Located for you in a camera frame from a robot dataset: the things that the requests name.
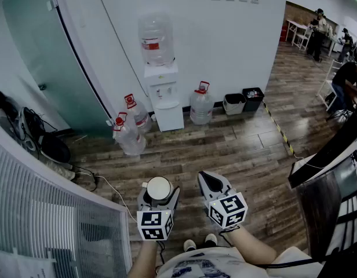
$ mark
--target frosted glass door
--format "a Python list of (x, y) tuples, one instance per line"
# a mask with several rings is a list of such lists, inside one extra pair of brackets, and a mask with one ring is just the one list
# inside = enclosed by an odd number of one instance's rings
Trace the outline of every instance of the frosted glass door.
[(64, 33), (51, 0), (4, 0), (12, 38), (46, 98), (77, 133), (111, 135), (97, 99)]

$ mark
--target white trash can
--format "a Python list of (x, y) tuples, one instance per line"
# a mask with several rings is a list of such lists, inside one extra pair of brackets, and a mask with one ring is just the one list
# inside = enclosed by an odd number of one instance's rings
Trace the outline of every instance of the white trash can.
[(224, 110), (227, 115), (241, 114), (243, 112), (246, 99), (243, 94), (228, 94), (224, 97)]

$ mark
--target wooden floor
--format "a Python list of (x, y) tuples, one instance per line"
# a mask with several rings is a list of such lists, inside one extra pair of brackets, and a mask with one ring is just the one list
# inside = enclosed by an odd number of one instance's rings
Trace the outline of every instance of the wooden floor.
[[(328, 114), (315, 97), (329, 69), (325, 56), (315, 64), (290, 43), (281, 43), (275, 58), (265, 102), (286, 133), (297, 156), (317, 152), (335, 134), (339, 125), (327, 123)], [(111, 140), (79, 136), (65, 140), (72, 162), (105, 176), (123, 196), (133, 215), (141, 184), (153, 176), (164, 176), (181, 188), (174, 215), (174, 227), (165, 242), (165, 260), (182, 252), (186, 239), (197, 243), (210, 232), (218, 232), (203, 212), (197, 173), (210, 170), (226, 176), (242, 192), (249, 206), (245, 227), (278, 252), (290, 246), (307, 248), (305, 226), (295, 191), (287, 177), (296, 161), (260, 106), (254, 114), (227, 116), (222, 109), (214, 113), (209, 125), (194, 126), (186, 115), (185, 129), (161, 133), (155, 126), (146, 135), (144, 154), (129, 158)], [(90, 177), (81, 175), (78, 184), (92, 189)], [(121, 203), (119, 196), (103, 181), (96, 194)], [(140, 247), (140, 234), (130, 220), (133, 257)]]

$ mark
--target black trash can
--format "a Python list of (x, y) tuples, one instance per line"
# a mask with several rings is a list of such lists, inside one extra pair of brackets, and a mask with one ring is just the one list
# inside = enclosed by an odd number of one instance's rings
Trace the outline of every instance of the black trash can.
[(256, 111), (265, 97), (259, 87), (243, 89), (243, 95), (246, 97), (247, 100), (243, 111)]

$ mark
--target door frame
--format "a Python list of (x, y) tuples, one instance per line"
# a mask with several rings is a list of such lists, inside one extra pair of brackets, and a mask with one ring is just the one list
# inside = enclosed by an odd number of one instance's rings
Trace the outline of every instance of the door frame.
[(105, 110), (112, 125), (115, 125), (115, 119), (118, 116), (117, 112), (113, 109), (104, 89), (101, 87), (100, 81), (96, 76), (94, 69), (88, 59), (88, 56), (83, 48), (82, 42), (75, 29), (73, 21), (71, 19), (66, 0), (56, 0), (57, 7), (56, 12), (59, 16), (59, 20), (63, 27), (64, 33), (68, 39), (69, 45), (73, 51), (73, 54), (82, 70), (85, 79), (91, 87), (95, 97), (100, 102), (102, 108)]

